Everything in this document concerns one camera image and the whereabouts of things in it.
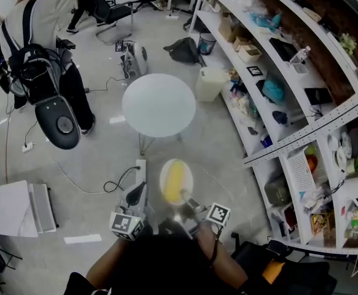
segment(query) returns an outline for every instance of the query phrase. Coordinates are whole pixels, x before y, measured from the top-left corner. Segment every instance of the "yellow sponge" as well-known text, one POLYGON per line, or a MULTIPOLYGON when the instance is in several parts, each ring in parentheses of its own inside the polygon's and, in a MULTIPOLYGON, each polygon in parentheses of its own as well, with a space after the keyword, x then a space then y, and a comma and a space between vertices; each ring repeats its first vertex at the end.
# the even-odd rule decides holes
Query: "yellow sponge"
POLYGON ((184 182, 184 163, 175 160, 166 174, 164 197, 170 203, 177 203, 181 200, 181 190, 184 182))

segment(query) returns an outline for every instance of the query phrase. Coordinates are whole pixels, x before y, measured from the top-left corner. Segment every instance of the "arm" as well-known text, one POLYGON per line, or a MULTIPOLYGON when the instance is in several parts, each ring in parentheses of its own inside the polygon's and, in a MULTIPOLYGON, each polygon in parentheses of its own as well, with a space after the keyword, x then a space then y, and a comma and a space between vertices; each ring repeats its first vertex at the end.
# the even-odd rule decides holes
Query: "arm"
MULTIPOLYGON (((214 249, 216 235, 211 230, 209 224, 202 223, 197 233, 198 244, 204 255, 211 259, 214 249)), ((239 287, 248 279, 243 268, 231 258, 224 246, 218 243, 217 257, 212 264, 216 275, 226 284, 239 289, 239 287)))
POLYGON ((87 272, 86 279, 96 289, 104 289, 107 287, 108 279, 111 276, 119 257, 129 243, 130 242, 126 240, 118 238, 113 246, 110 247, 87 272))

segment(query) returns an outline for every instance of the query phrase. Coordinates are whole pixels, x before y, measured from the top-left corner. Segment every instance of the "sneaker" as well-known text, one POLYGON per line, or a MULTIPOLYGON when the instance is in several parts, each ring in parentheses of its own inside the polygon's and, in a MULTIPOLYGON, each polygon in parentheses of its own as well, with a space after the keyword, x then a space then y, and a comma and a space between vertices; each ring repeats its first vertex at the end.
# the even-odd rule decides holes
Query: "sneaker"
POLYGON ((83 130, 83 131, 82 131, 82 134, 83 134, 84 136, 87 136, 91 131, 93 131, 94 126, 95 126, 95 115, 93 114, 93 124, 91 125, 91 128, 90 128, 90 129, 87 129, 87 130, 83 130))
POLYGON ((160 11, 164 11, 164 9, 162 8, 162 4, 160 4, 159 2, 152 1, 152 5, 155 6, 160 11))
POLYGON ((79 30, 77 30, 76 28, 74 28, 74 29, 67 28, 67 32, 72 33, 72 34, 76 34, 76 33, 79 32, 79 30))

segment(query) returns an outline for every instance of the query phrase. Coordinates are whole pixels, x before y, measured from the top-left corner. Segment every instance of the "hand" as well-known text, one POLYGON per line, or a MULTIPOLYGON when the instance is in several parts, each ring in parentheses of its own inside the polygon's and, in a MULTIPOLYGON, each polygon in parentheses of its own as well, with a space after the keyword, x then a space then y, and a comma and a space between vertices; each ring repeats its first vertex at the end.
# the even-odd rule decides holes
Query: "hand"
POLYGON ((211 229, 211 223, 204 221, 199 226, 197 232, 197 241, 204 255, 211 259, 213 255, 214 244, 216 243, 216 235, 211 229))

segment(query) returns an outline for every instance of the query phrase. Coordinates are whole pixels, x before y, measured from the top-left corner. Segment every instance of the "black backpack strap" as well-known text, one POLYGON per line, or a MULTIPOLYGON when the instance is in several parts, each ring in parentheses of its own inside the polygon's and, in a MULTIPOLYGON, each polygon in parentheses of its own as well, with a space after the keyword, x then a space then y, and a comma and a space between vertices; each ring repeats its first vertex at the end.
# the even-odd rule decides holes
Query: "black backpack strap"
POLYGON ((1 24, 1 29, 2 29, 2 33, 5 37, 5 39, 7 41, 9 49, 11 50, 11 53, 15 53, 16 51, 18 51, 18 47, 15 46, 14 42, 12 41, 12 38, 8 34, 5 20, 1 24))
POLYGON ((29 0, 23 11, 23 46, 26 47, 30 45, 31 37, 33 35, 32 27, 32 16, 33 16, 33 7, 36 3, 36 0, 29 0))

